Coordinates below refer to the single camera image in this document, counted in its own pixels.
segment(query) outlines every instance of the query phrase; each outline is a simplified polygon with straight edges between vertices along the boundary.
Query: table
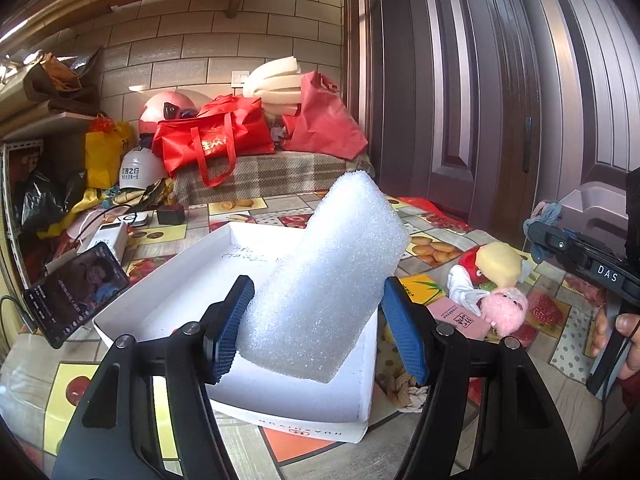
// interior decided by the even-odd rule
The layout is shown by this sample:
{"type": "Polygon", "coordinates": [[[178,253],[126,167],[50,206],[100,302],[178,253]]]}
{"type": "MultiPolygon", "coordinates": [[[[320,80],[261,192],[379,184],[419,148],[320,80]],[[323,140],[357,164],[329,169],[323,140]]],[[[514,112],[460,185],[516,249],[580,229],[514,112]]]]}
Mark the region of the table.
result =
{"type": "MultiPolygon", "coordinates": [[[[241,205],[223,202],[192,206],[187,211],[186,225],[176,228],[160,226],[154,216],[149,226],[137,230],[136,245],[127,248],[123,266],[132,282],[136,282],[227,221],[303,228],[323,196],[323,192],[318,192],[256,198],[243,201],[241,205]]],[[[451,228],[438,216],[399,200],[390,198],[390,203],[412,236],[431,237],[456,248],[452,252],[455,259],[432,266],[424,261],[425,258],[415,256],[413,245],[410,245],[396,270],[396,276],[400,278],[426,273],[446,290],[449,269],[456,263],[460,251],[495,240],[480,230],[464,226],[451,228]]],[[[563,270],[543,263],[535,266],[526,282],[518,284],[518,287],[530,301],[544,302],[548,307],[551,301],[562,313],[562,321],[555,326],[536,323],[527,317],[527,322],[531,323],[527,329],[527,343],[529,354],[562,417],[580,465],[598,425],[600,402],[582,384],[584,372],[577,371],[590,366],[590,358],[582,352],[571,354],[570,345],[564,349],[563,341],[568,339],[578,341],[583,338],[582,345],[586,346],[593,315],[590,303],[570,286],[570,283],[575,283],[573,280],[563,270]],[[562,363],[569,357],[576,365],[563,367],[562,363]]],[[[381,341],[383,327],[381,322],[381,341]]],[[[92,328],[81,328],[59,350],[52,349],[40,335],[24,333],[18,336],[0,369],[0,414],[31,459],[48,475],[52,472],[57,443],[74,410],[65,399],[65,387],[74,377],[90,377],[106,351],[106,345],[92,328]]],[[[384,366],[384,362],[377,363],[376,373],[381,372],[384,366]]],[[[468,467],[471,459],[478,424],[477,402],[471,387],[465,429],[452,472],[468,467]]],[[[216,414],[216,420],[241,480],[386,480],[392,478],[398,469],[419,416],[419,413],[398,412],[376,385],[369,431],[359,444],[332,443],[281,433],[221,413],[216,414]]],[[[166,468],[179,472],[175,447],[172,448],[172,443],[168,442],[172,438],[166,437],[168,433],[170,428],[159,428],[162,455],[166,468]]]]}

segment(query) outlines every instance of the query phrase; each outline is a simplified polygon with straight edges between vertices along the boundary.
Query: white foam block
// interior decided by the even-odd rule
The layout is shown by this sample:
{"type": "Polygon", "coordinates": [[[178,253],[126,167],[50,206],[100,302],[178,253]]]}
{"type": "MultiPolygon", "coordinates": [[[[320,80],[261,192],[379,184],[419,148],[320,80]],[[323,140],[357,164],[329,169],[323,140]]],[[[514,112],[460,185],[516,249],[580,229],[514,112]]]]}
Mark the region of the white foam block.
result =
{"type": "Polygon", "coordinates": [[[364,171],[341,176],[298,250],[277,263],[249,304],[240,355],[277,373],[328,383],[356,345],[409,236],[364,171]]]}

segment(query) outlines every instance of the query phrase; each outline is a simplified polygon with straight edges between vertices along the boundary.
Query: yellow plush toy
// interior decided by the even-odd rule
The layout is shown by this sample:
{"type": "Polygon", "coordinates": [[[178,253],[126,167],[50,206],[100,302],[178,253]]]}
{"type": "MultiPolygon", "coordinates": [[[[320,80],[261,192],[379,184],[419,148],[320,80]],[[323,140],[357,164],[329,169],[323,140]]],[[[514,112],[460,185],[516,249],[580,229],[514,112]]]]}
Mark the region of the yellow plush toy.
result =
{"type": "Polygon", "coordinates": [[[515,286],[522,273],[522,258],[509,244],[491,242],[476,253],[476,267],[498,288],[515,286]]]}

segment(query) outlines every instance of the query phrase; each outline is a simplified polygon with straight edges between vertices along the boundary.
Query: wall socket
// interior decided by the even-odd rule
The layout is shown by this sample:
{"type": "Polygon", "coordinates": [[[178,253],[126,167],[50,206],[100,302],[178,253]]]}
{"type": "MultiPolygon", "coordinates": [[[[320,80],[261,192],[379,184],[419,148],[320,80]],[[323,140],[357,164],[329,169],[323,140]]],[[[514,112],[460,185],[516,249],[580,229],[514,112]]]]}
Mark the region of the wall socket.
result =
{"type": "Polygon", "coordinates": [[[248,70],[232,70],[231,71],[231,88],[242,88],[244,82],[249,77],[248,70]]]}

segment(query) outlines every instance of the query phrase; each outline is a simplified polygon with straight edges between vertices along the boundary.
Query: phone screen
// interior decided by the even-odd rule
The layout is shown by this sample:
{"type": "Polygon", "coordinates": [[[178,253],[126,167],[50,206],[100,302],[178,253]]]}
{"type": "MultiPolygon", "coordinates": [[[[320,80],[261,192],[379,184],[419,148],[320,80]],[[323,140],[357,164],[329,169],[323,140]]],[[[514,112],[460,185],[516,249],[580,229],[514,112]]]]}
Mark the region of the phone screen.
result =
{"type": "Polygon", "coordinates": [[[100,242],[25,290],[23,296],[44,337],[53,348],[60,348],[128,285],[129,277],[100,242]]]}

